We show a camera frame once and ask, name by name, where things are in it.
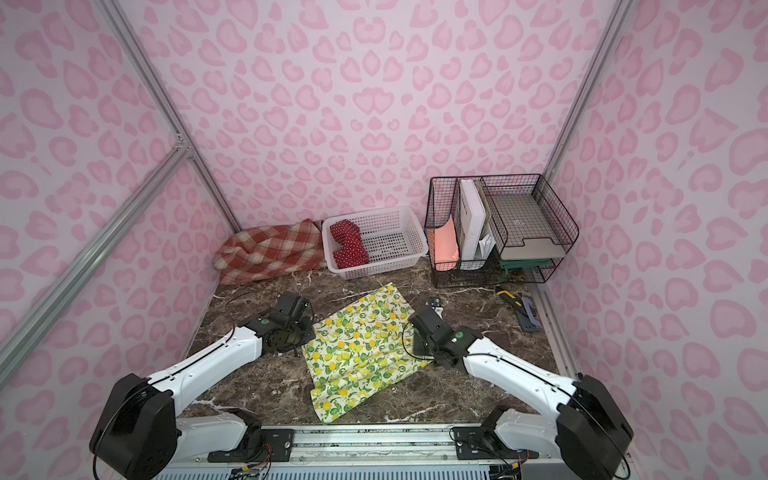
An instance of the pink wall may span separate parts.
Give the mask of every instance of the pink wall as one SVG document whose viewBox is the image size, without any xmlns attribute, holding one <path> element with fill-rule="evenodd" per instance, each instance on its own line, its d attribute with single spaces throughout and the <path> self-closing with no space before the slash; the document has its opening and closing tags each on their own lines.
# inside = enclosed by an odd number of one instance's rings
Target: pink wall
<svg viewBox="0 0 768 480">
<path fill-rule="evenodd" d="M 549 282 L 644 478 L 768 475 L 768 3 L 646 0 L 554 182 Z"/>
<path fill-rule="evenodd" d="M 112 386 L 185 354 L 217 285 L 211 257 L 229 235 L 182 165 L 0 392 L 0 477 L 91 477 L 88 440 Z"/>
<path fill-rule="evenodd" d="M 540 172 L 614 0 L 121 4 L 252 227 Z"/>
<path fill-rule="evenodd" d="M 87 0 L 0 7 L 0 345 L 174 139 Z"/>
</svg>

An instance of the brown marble surface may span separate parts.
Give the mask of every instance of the brown marble surface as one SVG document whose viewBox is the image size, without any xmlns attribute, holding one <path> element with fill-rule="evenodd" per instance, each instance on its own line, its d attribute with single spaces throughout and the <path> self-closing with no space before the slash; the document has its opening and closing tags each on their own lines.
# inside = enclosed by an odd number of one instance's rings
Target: brown marble surface
<svg viewBox="0 0 768 480">
<path fill-rule="evenodd" d="M 543 369 L 556 371 L 546 335 L 543 332 L 523 333 L 512 309 L 496 297 L 492 287 L 436 289 L 429 278 L 429 270 L 428 260 L 422 259 L 411 269 L 350 281 L 341 280 L 323 269 L 239 286 L 220 286 L 190 354 L 219 339 L 234 322 L 241 322 L 272 306 L 284 291 L 297 292 L 309 299 L 318 319 L 325 319 L 364 293 L 392 282 L 414 309 L 438 296 L 445 307 L 443 318 L 447 322 L 480 330 L 509 352 Z M 505 287 L 513 293 L 530 296 L 523 283 Z M 240 408 L 255 413 L 264 425 L 317 424 L 319 420 L 310 401 L 312 389 L 312 379 L 303 357 L 296 358 L 292 353 L 268 354 L 217 383 L 184 415 L 213 415 L 228 408 Z M 432 364 L 377 392 L 336 423 L 478 422 L 499 403 L 533 412 L 523 402 L 485 380 Z"/>
</svg>

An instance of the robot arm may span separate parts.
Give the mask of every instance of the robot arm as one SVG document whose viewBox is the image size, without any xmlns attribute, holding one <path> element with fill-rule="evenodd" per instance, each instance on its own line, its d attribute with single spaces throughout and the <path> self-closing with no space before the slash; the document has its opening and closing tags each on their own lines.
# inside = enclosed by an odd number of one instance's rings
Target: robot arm
<svg viewBox="0 0 768 480">
<path fill-rule="evenodd" d="M 201 393 L 264 352 L 289 352 L 315 338 L 304 317 L 309 301 L 284 293 L 274 308 L 200 352 L 142 379 L 118 380 L 89 448 L 128 480 L 153 478 L 170 461 L 209 452 L 248 459 L 260 446 L 260 423 L 248 412 L 177 419 Z"/>
<path fill-rule="evenodd" d="M 462 459 L 532 450 L 561 458 L 579 478 L 610 480 L 624 460 L 634 433 L 616 402 L 597 379 L 568 377 L 540 369 L 506 352 L 482 333 L 454 330 L 440 312 L 426 306 L 411 316 L 414 346 L 446 368 L 488 380 L 529 404 L 541 415 L 497 407 L 479 428 L 459 428 Z"/>
<path fill-rule="evenodd" d="M 262 353 L 288 352 L 313 339 L 312 320 L 303 316 L 308 305 L 295 294 L 283 294 L 276 307 L 176 365 L 146 379 L 131 373 L 118 380 L 91 438 L 91 452 L 128 480 L 148 480 L 172 460 L 206 453 L 209 461 L 252 462 L 266 433 L 250 413 L 177 417 L 201 393 Z M 479 450 L 502 456 L 525 449 L 562 458 L 580 478 L 612 478 L 633 432 L 602 383 L 540 369 L 479 332 L 454 330 L 429 306 L 409 321 L 416 331 L 414 345 L 439 365 L 488 380 L 541 413 L 497 407 L 481 427 L 454 429 L 473 430 L 457 443 L 460 459 L 491 458 L 472 457 Z"/>
</svg>

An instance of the yellow floral fabric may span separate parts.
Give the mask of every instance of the yellow floral fabric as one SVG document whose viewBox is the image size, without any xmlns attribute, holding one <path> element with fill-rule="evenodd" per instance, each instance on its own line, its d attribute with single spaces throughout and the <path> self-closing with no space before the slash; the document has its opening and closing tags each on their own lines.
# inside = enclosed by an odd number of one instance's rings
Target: yellow floral fabric
<svg viewBox="0 0 768 480">
<path fill-rule="evenodd" d="M 357 300 L 315 325 L 316 338 L 303 347 L 315 383 L 312 403 L 323 423 L 331 423 L 368 397 L 393 385 L 429 361 L 412 352 L 413 308 L 392 285 Z"/>
</svg>

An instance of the red plaid fabric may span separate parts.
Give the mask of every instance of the red plaid fabric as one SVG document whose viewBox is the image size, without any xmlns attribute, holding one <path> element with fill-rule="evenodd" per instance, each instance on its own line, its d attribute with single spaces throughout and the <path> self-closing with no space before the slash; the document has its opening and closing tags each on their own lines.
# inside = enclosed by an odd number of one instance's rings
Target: red plaid fabric
<svg viewBox="0 0 768 480">
<path fill-rule="evenodd" d="M 333 239 L 341 245 L 342 249 L 333 252 L 333 259 L 339 268 L 365 265 L 370 263 L 368 252 L 362 245 L 360 229 L 349 220 L 342 220 L 331 225 Z"/>
<path fill-rule="evenodd" d="M 264 280 L 325 265 L 323 238 L 310 220 L 243 230 L 230 237 L 214 257 L 222 285 Z"/>
</svg>

